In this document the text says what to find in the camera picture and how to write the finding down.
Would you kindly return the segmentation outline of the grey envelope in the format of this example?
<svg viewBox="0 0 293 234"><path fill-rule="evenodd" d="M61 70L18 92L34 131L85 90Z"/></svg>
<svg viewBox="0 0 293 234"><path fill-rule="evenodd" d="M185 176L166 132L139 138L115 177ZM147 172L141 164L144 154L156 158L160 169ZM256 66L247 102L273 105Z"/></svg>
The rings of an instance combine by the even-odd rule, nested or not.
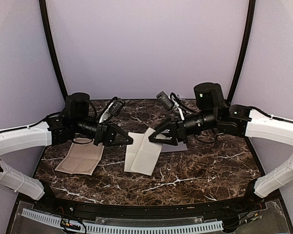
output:
<svg viewBox="0 0 293 234"><path fill-rule="evenodd" d="M183 142L179 142L177 146L163 144L162 146L162 153L171 153L171 152L180 152L180 151L187 151L187 145Z"/></svg>

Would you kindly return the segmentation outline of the white letter paper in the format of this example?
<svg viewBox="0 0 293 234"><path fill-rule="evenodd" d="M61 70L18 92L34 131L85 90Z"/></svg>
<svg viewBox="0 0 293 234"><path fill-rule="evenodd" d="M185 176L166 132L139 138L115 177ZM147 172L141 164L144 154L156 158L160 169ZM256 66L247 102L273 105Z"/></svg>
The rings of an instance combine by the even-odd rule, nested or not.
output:
<svg viewBox="0 0 293 234"><path fill-rule="evenodd" d="M163 146L149 141L148 137L154 132L155 130L148 128L144 134L128 133L133 138L133 143L126 147L125 172L152 175Z"/></svg>

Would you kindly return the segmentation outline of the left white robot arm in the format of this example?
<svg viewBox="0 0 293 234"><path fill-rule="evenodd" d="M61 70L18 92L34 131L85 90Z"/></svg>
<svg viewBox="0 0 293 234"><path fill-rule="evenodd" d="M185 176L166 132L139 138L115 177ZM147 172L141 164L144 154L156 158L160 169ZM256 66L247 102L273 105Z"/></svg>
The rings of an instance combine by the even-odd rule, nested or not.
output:
<svg viewBox="0 0 293 234"><path fill-rule="evenodd" d="M0 130L0 156L28 148L60 145L82 135L98 146L119 146L133 143L127 132L111 118L119 114L125 102L114 97L101 114L89 110L95 109L89 94L73 93L65 99L62 111L47 115L31 125ZM59 201L45 182L31 178L7 165L0 158L0 185L14 192L24 194L33 200L40 200L40 205L49 213L59 209Z"/></svg>

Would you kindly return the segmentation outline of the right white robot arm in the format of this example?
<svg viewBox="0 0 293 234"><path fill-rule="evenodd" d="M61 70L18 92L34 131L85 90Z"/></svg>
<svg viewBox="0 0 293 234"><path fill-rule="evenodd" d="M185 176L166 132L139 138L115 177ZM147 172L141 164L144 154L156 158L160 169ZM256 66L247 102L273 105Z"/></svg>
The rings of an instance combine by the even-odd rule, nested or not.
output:
<svg viewBox="0 0 293 234"><path fill-rule="evenodd" d="M224 99L218 83L205 82L194 87L199 111L184 119L171 117L156 127L149 141L176 146L187 143L188 136L216 128L219 132L236 137L256 137L293 146L293 120L269 115L262 110L243 105L231 106ZM265 176L248 184L240 199L239 207L249 212L258 204L258 199L293 180L293 154L283 164Z"/></svg>

